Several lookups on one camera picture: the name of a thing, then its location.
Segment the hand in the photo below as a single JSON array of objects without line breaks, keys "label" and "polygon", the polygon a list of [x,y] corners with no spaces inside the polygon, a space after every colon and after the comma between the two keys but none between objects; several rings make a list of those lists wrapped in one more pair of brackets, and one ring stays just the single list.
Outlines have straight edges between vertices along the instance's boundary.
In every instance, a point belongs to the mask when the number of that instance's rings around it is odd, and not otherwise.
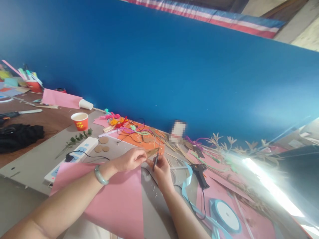
[{"label": "hand", "polygon": [[[147,164],[153,168],[153,162],[146,160]],[[159,189],[162,193],[174,190],[172,175],[170,174],[170,166],[164,155],[160,155],[157,164],[154,167],[154,174],[159,184]]]},{"label": "hand", "polygon": [[147,155],[145,149],[132,148],[122,156],[111,160],[111,163],[113,164],[117,172],[130,171],[145,162],[146,158]]}]

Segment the striped fabric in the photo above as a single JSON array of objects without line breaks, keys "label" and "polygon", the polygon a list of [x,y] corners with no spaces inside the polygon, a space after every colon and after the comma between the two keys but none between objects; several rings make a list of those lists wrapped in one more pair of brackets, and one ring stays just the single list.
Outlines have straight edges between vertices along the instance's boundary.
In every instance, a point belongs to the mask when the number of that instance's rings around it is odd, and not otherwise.
[{"label": "striped fabric", "polygon": [[252,17],[238,13],[229,13],[166,0],[126,1],[264,38],[273,38],[285,23],[278,20]]}]

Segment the bracelet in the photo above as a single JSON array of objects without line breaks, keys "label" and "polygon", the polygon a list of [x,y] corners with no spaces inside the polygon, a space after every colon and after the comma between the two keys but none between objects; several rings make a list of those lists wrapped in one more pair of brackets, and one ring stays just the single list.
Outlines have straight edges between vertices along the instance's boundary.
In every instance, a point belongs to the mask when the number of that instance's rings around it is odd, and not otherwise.
[{"label": "bracelet", "polygon": [[102,185],[108,185],[109,184],[109,181],[108,180],[105,180],[100,172],[100,165],[96,165],[95,168],[94,168],[94,173],[95,173],[95,176],[97,178],[97,180],[99,181],[100,184]]}]

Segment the bright light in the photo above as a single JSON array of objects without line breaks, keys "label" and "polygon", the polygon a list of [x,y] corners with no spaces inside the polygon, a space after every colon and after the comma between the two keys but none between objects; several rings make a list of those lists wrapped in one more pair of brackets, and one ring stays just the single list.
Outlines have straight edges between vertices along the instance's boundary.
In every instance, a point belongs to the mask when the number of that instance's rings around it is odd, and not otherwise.
[{"label": "bright light", "polygon": [[243,160],[244,164],[255,173],[261,183],[269,190],[277,202],[292,216],[305,217],[302,212],[289,200],[289,198],[273,183],[271,178],[250,158]]},{"label": "bright light", "polygon": [[312,227],[312,226],[306,226],[306,225],[301,225],[301,226],[302,226],[304,229],[306,229],[306,230],[312,232],[313,234],[319,236],[319,231],[318,231],[316,228],[314,228],[314,227]]}]

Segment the blue ribbon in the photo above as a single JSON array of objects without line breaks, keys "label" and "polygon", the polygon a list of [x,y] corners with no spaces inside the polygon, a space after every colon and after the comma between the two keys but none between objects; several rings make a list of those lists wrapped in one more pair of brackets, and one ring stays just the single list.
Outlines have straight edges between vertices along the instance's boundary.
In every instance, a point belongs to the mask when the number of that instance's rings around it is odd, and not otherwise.
[{"label": "blue ribbon", "polygon": [[[186,193],[186,187],[189,186],[190,182],[192,181],[193,170],[191,169],[191,167],[187,163],[185,163],[185,165],[189,171],[189,177],[186,178],[186,180],[183,182],[182,195],[187,201],[190,202],[190,200],[188,199],[187,193]],[[190,202],[190,204],[195,212],[197,212],[199,215],[204,217],[204,214],[194,204],[192,204],[191,202]],[[222,230],[226,239],[233,239],[232,236],[215,219],[208,217],[206,215],[205,220],[207,220],[212,225],[212,239],[219,239],[218,229]]]}]

